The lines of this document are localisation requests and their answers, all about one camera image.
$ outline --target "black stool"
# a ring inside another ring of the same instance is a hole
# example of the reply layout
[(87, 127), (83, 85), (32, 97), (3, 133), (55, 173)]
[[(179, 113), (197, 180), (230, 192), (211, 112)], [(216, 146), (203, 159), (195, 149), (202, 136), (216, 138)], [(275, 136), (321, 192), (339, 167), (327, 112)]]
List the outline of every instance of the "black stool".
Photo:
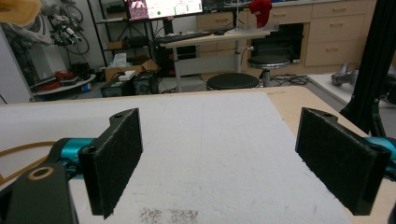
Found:
[(206, 82), (209, 91), (224, 91), (236, 89), (256, 88), (260, 81), (251, 75), (244, 73), (225, 73), (211, 77)]
[(289, 59), (275, 55), (254, 56), (247, 60), (247, 65), (252, 68), (262, 69), (260, 79), (262, 86), (268, 87), (270, 85), (270, 70), (287, 67)]

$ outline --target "red object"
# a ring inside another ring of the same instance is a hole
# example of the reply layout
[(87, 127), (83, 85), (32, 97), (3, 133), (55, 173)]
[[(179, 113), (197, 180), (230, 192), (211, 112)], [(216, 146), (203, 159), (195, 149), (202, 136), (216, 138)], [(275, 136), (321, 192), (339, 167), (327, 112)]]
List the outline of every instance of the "red object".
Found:
[(257, 19), (257, 28), (262, 28), (267, 24), (272, 8), (271, 0), (254, 0), (248, 5), (251, 14)]

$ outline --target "monitor screen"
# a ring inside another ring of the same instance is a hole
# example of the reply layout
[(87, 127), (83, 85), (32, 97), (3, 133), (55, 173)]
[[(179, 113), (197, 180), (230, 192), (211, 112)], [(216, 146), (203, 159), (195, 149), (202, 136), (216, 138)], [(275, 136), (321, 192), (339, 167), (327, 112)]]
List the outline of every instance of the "monitor screen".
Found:
[(202, 13), (201, 0), (125, 0), (130, 21), (157, 20)]

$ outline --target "cardboard box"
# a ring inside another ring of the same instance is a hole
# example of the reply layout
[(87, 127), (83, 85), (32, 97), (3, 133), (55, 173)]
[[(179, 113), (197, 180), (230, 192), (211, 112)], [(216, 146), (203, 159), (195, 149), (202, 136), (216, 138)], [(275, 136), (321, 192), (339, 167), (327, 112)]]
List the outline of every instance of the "cardboard box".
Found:
[(148, 59), (144, 63), (137, 64), (134, 66), (108, 67), (108, 68), (105, 68), (106, 82), (111, 81), (111, 79), (116, 77), (117, 73), (119, 73), (119, 72), (132, 71), (132, 70), (135, 70), (136, 71), (135, 73), (138, 76), (138, 74), (140, 74), (141, 72), (144, 72), (146, 70), (157, 71), (158, 65), (152, 59)]
[(107, 49), (123, 49), (127, 46), (126, 41), (118, 40), (107, 43)]

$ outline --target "keyboard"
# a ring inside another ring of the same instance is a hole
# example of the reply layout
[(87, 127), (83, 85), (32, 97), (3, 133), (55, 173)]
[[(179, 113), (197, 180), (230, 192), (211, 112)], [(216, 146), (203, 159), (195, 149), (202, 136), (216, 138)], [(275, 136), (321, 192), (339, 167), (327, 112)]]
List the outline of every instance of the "keyboard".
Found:
[(194, 39), (197, 37), (202, 37), (202, 36), (207, 36), (207, 35), (210, 35), (210, 33), (209, 32), (198, 32), (198, 33), (183, 34), (183, 35), (170, 35), (170, 36), (165, 36), (165, 37), (158, 37), (155, 39), (155, 41), (159, 44), (167, 44), (167, 43), (177, 42), (180, 40)]

